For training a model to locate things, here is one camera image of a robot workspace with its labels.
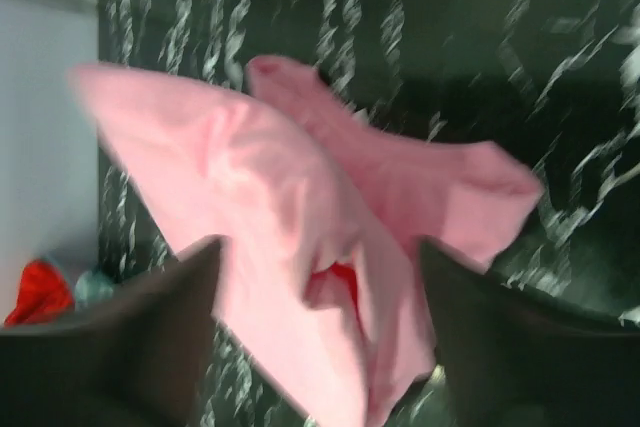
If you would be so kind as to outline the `pink t shirt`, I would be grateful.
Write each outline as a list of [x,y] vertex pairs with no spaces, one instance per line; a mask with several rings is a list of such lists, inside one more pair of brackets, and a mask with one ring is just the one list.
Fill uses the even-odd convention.
[[215,316],[322,426],[381,426],[434,370],[414,241],[485,272],[542,188],[492,142],[358,121],[314,69],[258,57],[249,94],[107,63],[71,85],[170,250],[228,239]]

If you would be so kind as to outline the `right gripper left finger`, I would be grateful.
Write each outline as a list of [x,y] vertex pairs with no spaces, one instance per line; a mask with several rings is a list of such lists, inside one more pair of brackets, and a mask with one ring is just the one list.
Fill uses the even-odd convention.
[[42,324],[1,331],[4,426],[184,426],[208,355],[223,241]]

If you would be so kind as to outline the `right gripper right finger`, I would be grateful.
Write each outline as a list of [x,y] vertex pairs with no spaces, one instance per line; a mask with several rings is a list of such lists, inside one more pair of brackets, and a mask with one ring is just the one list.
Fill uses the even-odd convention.
[[507,288],[431,237],[419,265],[459,425],[638,425],[638,329]]

